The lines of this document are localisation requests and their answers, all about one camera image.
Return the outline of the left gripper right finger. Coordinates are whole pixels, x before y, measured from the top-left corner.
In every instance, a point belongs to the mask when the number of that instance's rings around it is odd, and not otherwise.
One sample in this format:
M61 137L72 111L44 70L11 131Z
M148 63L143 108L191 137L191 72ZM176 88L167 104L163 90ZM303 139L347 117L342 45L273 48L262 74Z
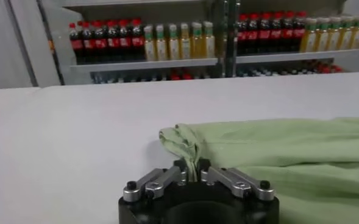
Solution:
M220 183L235 197L246 198L253 195L261 201L274 199L274 188L269 181L255 179L236 168L215 168L208 159L201 158L198 170L201 182L209 186Z

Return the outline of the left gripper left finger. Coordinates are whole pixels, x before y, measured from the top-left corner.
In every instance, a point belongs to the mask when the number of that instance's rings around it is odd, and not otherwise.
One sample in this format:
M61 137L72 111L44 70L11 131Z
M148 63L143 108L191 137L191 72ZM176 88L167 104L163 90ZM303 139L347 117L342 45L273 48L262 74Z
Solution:
M133 203L143 196L152 199L164 196L165 189L176 183L184 186L188 182L188 169L184 159L175 160L169 169L153 169L137 181L128 181L123 189L123 200Z

